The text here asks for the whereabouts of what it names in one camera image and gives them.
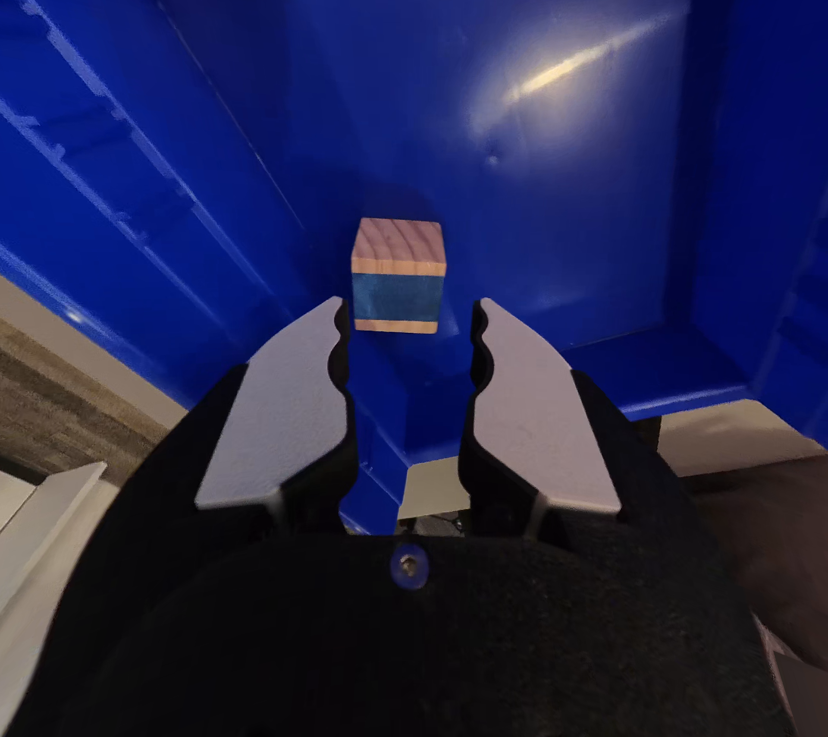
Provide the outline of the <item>blue plastic bin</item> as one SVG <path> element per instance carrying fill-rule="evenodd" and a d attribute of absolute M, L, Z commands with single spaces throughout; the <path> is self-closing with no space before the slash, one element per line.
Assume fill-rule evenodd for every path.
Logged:
<path fill-rule="evenodd" d="M 431 336 L 357 333 L 368 472 L 456 454 L 490 297 L 629 418 L 826 443 L 826 0 L 2 0 L 2 276 L 191 408 L 438 222 Z"/>

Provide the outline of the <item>white table leg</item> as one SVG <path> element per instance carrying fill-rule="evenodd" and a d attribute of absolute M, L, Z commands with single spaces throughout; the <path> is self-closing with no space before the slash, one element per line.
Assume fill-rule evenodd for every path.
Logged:
<path fill-rule="evenodd" d="M 58 551 L 67 524 L 82 507 L 106 470 L 105 462 L 54 473 L 34 487 L 9 517 L 1 533 L 2 665 L 34 661 L 55 613 L 72 554 Z"/>

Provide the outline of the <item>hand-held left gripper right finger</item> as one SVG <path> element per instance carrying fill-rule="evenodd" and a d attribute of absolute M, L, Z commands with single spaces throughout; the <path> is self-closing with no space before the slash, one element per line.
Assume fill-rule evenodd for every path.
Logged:
<path fill-rule="evenodd" d="M 474 303 L 458 470 L 471 536 L 565 536 L 563 513 L 621 511 L 571 365 L 493 299 Z"/>

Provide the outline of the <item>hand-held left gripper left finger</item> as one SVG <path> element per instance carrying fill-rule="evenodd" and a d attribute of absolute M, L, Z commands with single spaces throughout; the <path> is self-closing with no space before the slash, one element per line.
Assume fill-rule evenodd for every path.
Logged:
<path fill-rule="evenodd" d="M 264 507 L 281 532 L 346 533 L 358 476 L 347 301 L 332 296 L 268 339 L 243 380 L 194 497 L 202 512 Z"/>

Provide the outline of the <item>wooden cube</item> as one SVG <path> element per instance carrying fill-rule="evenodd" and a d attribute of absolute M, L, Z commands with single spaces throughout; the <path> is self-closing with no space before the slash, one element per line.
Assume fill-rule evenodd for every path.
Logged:
<path fill-rule="evenodd" d="M 437 222 L 363 217 L 350 257 L 354 327 L 392 334 L 438 330 L 447 260 Z"/>

